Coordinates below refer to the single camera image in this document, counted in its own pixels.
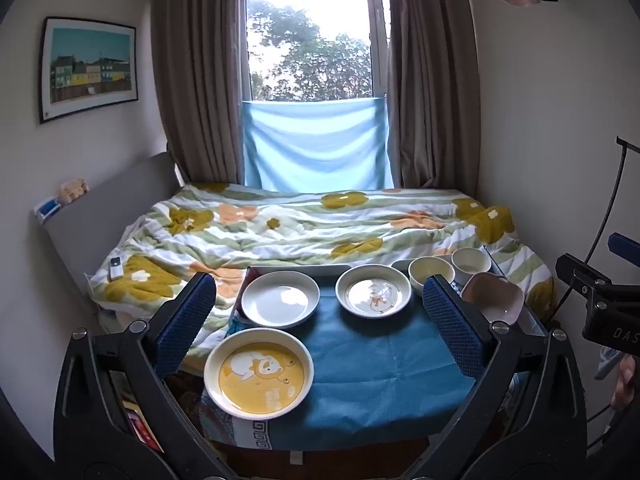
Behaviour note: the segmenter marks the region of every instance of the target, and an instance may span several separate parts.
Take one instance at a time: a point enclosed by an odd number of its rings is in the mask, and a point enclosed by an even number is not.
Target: window frame
[[[369,39],[371,43],[371,79],[373,97],[386,95],[386,69],[388,47],[386,44],[385,15],[382,0],[367,0],[369,7]],[[252,101],[251,75],[249,71],[249,45],[246,30],[246,0],[239,0],[240,87],[243,101]]]

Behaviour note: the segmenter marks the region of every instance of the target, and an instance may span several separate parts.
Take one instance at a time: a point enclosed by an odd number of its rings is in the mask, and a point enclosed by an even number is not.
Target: remote control
[[[124,276],[120,257],[116,256],[109,261],[109,280],[114,282]]]

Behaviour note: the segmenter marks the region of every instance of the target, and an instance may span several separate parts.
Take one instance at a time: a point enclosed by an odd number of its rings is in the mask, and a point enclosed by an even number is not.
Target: finger
[[[627,355],[620,361],[620,375],[625,384],[629,384],[636,374],[636,360],[631,355]]]
[[[624,410],[634,399],[634,390],[624,385],[621,380],[616,384],[616,391],[611,397],[611,407],[616,411]]]

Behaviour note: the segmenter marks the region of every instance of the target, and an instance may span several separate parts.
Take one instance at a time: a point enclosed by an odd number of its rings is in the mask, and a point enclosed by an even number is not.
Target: blue towel
[[[242,424],[234,426],[205,392],[200,419],[207,438],[243,447],[307,451],[420,438],[444,428],[474,380],[456,366],[420,297],[413,294],[394,316],[363,319],[340,306],[336,281],[316,278],[321,295],[316,311],[287,329],[314,361],[314,382],[306,399],[268,424],[260,422],[256,428],[247,423],[247,431],[258,439],[256,446],[247,446],[244,436],[234,435]],[[249,326],[236,319],[229,333],[244,328]]]
[[[383,97],[244,102],[242,129],[249,187],[284,193],[393,187]]]

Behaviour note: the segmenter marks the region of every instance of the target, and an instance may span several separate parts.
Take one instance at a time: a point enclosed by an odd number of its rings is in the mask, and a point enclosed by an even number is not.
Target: picture frame
[[[50,16],[40,45],[40,124],[138,100],[136,28]]]

